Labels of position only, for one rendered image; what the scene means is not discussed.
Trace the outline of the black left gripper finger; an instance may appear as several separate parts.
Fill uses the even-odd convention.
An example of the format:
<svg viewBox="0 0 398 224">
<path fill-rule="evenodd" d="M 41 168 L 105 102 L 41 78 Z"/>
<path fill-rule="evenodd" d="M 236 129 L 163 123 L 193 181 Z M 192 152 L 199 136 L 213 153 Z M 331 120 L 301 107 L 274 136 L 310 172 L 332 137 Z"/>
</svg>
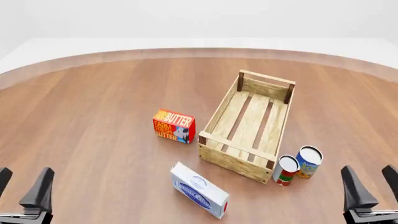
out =
<svg viewBox="0 0 398 224">
<path fill-rule="evenodd" d="M 7 167 L 0 168 L 0 196 L 4 192 L 7 184 L 9 183 L 13 172 Z"/>
<path fill-rule="evenodd" d="M 52 212 L 52 184 L 55 172 L 45 167 L 34 185 L 19 201 L 24 212 Z"/>
</svg>

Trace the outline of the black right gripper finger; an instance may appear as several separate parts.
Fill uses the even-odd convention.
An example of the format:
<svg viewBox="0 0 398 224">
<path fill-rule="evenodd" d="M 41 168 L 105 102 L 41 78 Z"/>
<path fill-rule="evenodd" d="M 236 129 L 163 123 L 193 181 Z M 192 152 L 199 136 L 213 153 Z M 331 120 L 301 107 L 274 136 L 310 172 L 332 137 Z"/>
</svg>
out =
<svg viewBox="0 0 398 224">
<path fill-rule="evenodd" d="M 343 210 L 345 212 L 356 208 L 373 208 L 379 204 L 379 201 L 362 184 L 351 166 L 344 166 L 341 169 L 341 178 L 344 188 Z"/>
<path fill-rule="evenodd" d="M 394 195 L 398 195 L 398 171 L 392 165 L 385 166 L 382 169 L 382 174 L 389 184 Z"/>
</svg>

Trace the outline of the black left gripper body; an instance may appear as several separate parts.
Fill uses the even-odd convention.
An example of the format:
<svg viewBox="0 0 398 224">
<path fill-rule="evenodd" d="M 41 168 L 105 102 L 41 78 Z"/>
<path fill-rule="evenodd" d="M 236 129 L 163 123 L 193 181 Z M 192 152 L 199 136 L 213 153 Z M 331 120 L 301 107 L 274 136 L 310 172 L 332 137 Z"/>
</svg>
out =
<svg viewBox="0 0 398 224">
<path fill-rule="evenodd" d="M 0 213 L 0 224 L 50 224 L 53 215 L 47 211 L 28 210 L 24 213 Z"/>
</svg>

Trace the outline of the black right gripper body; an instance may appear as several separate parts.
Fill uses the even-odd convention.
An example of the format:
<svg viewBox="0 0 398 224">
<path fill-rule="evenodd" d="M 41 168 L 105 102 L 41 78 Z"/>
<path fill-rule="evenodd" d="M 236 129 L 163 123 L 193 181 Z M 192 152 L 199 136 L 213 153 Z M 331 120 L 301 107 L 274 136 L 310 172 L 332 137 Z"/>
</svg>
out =
<svg viewBox="0 0 398 224">
<path fill-rule="evenodd" d="M 345 208 L 343 216 L 346 224 L 398 224 L 398 210 Z"/>
</svg>

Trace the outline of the wooden slat tray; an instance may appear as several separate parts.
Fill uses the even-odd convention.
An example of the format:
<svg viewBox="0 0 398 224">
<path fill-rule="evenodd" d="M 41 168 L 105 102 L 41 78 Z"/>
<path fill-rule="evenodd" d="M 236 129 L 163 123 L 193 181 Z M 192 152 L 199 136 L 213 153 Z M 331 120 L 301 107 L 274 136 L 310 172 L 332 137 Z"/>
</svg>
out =
<svg viewBox="0 0 398 224">
<path fill-rule="evenodd" d="M 267 184 L 277 164 L 295 85 L 240 70 L 198 134 L 199 158 Z"/>
</svg>

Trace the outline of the blue and yellow tin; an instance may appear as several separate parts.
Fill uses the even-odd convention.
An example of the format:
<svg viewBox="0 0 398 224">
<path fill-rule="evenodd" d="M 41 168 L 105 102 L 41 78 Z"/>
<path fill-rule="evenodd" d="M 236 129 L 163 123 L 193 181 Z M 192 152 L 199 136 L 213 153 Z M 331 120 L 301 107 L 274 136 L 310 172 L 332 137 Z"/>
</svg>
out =
<svg viewBox="0 0 398 224">
<path fill-rule="evenodd" d="M 316 147 L 304 146 L 298 151 L 296 160 L 300 166 L 297 175 L 301 178 L 309 179 L 322 163 L 323 154 Z"/>
</svg>

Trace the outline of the red and white tin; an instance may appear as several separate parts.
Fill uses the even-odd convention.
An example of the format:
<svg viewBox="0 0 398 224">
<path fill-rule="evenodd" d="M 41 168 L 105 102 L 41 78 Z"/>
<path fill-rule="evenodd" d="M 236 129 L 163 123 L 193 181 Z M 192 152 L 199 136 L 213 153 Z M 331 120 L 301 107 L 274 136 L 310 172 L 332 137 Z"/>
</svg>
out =
<svg viewBox="0 0 398 224">
<path fill-rule="evenodd" d="M 279 158 L 274 168 L 272 178 L 277 184 L 288 186 L 299 169 L 298 160 L 293 156 L 285 154 Z"/>
</svg>

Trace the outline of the red butter box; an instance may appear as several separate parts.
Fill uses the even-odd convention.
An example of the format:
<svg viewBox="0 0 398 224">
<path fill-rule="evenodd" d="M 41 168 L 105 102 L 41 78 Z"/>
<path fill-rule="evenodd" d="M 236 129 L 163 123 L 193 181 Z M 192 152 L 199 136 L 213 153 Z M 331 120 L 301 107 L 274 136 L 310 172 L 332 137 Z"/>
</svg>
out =
<svg viewBox="0 0 398 224">
<path fill-rule="evenodd" d="M 169 110 L 158 110 L 152 118 L 155 134 L 162 138 L 190 144 L 196 133 L 195 117 Z"/>
</svg>

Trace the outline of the white and blue box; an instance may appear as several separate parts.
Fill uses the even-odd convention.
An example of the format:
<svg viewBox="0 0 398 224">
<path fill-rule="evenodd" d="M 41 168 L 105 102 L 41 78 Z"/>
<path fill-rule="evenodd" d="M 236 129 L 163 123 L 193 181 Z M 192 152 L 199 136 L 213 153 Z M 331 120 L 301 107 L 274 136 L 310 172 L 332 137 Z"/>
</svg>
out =
<svg viewBox="0 0 398 224">
<path fill-rule="evenodd" d="M 181 162 L 170 170 L 173 187 L 217 219 L 227 211 L 230 194 Z"/>
</svg>

